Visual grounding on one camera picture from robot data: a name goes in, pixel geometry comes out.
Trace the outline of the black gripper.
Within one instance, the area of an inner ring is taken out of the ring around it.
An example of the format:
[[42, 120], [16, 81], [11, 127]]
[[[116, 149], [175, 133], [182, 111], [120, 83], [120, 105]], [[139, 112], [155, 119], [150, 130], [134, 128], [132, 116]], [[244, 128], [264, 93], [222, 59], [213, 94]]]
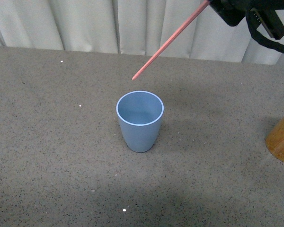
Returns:
[[259, 26], [275, 40], [284, 36], [284, 24], [277, 14], [284, 10], [284, 0], [211, 0], [210, 6], [229, 26], [236, 26], [245, 18], [254, 40], [265, 38], [257, 30]]

